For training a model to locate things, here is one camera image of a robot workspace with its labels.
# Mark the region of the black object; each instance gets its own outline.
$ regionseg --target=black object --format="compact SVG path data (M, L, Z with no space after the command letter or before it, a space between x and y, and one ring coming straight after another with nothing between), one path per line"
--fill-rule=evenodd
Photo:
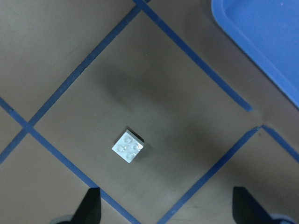
M280 224L284 219L272 219L266 210L244 187L234 187L233 218L237 224Z
M58 224L99 224L101 220L100 189L90 188L71 221Z

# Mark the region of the blue tape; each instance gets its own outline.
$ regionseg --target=blue tape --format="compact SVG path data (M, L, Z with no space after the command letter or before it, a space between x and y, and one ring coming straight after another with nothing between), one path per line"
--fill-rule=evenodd
M252 107L236 93L212 68L205 63L143 0L133 0L220 88L238 105L250 112Z
M230 158L260 129L255 127L246 132L228 152L225 153L174 205L173 207L159 220L158 224L168 222L171 217L214 175Z
M43 115L55 104L70 85L82 74L84 69L108 46L108 44L138 15L140 9L135 6L117 26L93 49L93 51L83 60L83 62L67 77L58 87L52 96L42 105L42 107L30 119L29 123L34 126ZM21 130L9 145L0 153L0 164L9 156L14 148L26 136L26 132Z
M59 152L52 144L50 144L39 132L37 132L27 121L25 121L16 111L14 111L1 97L0 106L18 122L22 128L30 133L42 146L44 146L50 153L52 153L59 161L61 161L70 171L72 171L78 178L86 183L90 188L96 188L98 185L86 176L78 167L76 167L70 160L68 160L61 152ZM120 204L118 204L111 196L101 189L101 197L107 201L115 210L122 214L128 221L133 224L140 222L128 213Z
M299 163L299 153L295 151L295 149L293 149L274 129L269 128L266 125L263 125L262 127L278 144L285 149L285 151L291 155L291 157L293 157Z

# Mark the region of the blue line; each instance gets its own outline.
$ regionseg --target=blue line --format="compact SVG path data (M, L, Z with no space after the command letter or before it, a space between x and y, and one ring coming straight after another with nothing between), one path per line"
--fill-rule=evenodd
M135 6L116 27L93 49L93 51L83 60L83 62L67 77L52 96L42 105L42 107L30 119L29 123L34 126L43 115L55 104L70 85L81 75L84 69L105 49L105 47L138 15L140 9ZM26 132L21 130L9 145L0 153L0 164L9 156L14 148L26 136Z
M280 144L285 151L287 151L298 163L299 163L299 153L295 151L274 129L267 127L266 125L262 126L263 129L272 137L274 140Z
M237 104L250 112L252 107L236 93L212 68L205 63L143 0L133 0L135 4L150 17L220 88Z
M27 121L25 121L16 111L14 111L1 97L0 106L18 122L22 128L30 133L42 146L52 153L59 161L61 161L70 171L79 177L90 188L96 188L98 185L86 176L78 167L68 160L61 152L59 152L52 144L50 144L39 132L37 132ZM101 189L101 197L107 201L114 209L122 214L128 221L133 224L140 222L128 213L120 204L118 204L111 196Z
M224 154L159 220L158 224L164 224L214 175L227 161L260 129L255 127L246 132L228 152Z

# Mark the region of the white block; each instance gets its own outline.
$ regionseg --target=white block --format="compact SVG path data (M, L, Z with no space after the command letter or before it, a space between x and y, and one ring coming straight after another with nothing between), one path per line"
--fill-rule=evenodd
M112 150L125 161L130 163L141 151L143 146L144 143L139 138L137 138L129 130L126 130L117 143L112 147Z

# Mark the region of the blue tray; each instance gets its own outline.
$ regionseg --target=blue tray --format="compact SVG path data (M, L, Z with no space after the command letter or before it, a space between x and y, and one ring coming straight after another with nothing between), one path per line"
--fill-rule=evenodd
M299 108L299 0L213 0L214 18Z

